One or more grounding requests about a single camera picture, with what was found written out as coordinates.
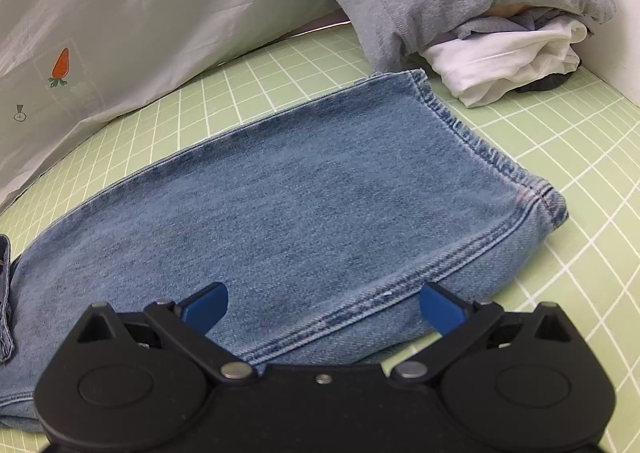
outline jeans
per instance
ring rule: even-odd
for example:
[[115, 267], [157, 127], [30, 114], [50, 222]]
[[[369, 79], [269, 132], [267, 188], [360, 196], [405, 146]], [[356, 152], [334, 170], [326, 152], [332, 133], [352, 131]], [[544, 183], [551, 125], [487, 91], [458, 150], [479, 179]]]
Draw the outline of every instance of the jeans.
[[243, 360], [351, 363], [430, 329], [425, 281], [491, 295], [567, 216], [423, 71], [368, 78], [173, 154], [48, 227], [12, 275], [0, 422], [37, 429], [34, 385], [91, 302], [137, 311], [222, 281], [228, 312], [207, 336]]

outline wall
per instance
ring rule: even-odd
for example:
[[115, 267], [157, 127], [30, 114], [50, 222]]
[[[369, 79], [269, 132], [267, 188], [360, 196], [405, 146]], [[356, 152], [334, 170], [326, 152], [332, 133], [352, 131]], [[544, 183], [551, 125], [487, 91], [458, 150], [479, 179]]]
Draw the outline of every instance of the wall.
[[640, 0], [616, 1], [616, 16], [575, 50], [587, 69], [640, 105]]

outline metal rivet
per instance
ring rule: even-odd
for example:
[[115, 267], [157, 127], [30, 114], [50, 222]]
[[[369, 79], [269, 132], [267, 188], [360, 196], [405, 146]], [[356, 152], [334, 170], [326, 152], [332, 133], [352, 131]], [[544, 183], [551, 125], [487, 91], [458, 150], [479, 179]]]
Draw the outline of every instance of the metal rivet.
[[251, 365], [247, 365], [242, 361], [233, 361], [222, 365], [220, 373], [227, 379], [244, 379], [254, 373], [254, 369], [252, 369]]
[[332, 381], [333, 378], [328, 373], [318, 373], [318, 375], [316, 375], [316, 383], [319, 385], [328, 385]]
[[426, 375], [429, 369], [419, 361], [405, 361], [394, 369], [403, 379], [417, 379]]

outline white cloth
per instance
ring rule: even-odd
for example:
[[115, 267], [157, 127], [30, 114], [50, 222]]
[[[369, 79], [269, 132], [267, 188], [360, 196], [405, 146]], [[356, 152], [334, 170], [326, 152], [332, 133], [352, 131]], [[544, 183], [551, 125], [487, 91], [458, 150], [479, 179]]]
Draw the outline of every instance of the white cloth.
[[0, 210], [113, 118], [337, 8], [334, 0], [0, 0]]
[[472, 34], [432, 45], [422, 56], [454, 97], [479, 107], [549, 74], [573, 72], [580, 59], [570, 44], [586, 37], [582, 23], [559, 16], [539, 30]]

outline green grid mat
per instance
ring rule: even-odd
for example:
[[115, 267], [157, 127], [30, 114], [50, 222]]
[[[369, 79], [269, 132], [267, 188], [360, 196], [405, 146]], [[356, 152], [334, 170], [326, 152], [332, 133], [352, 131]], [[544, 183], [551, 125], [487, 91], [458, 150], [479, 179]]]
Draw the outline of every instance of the green grid mat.
[[[151, 162], [271, 112], [350, 85], [372, 72], [351, 26], [309, 33], [203, 72], [180, 90], [114, 120], [41, 176], [0, 215], [20, 253], [53, 220]], [[640, 453], [640, 109], [585, 69], [544, 93], [509, 93], [465, 109], [434, 92], [474, 131], [565, 196], [571, 220], [496, 300], [531, 310], [557, 301], [616, 386], [618, 407], [603, 439], [613, 453]], [[435, 337], [407, 347], [402, 360]], [[46, 444], [1, 430], [0, 453]]]

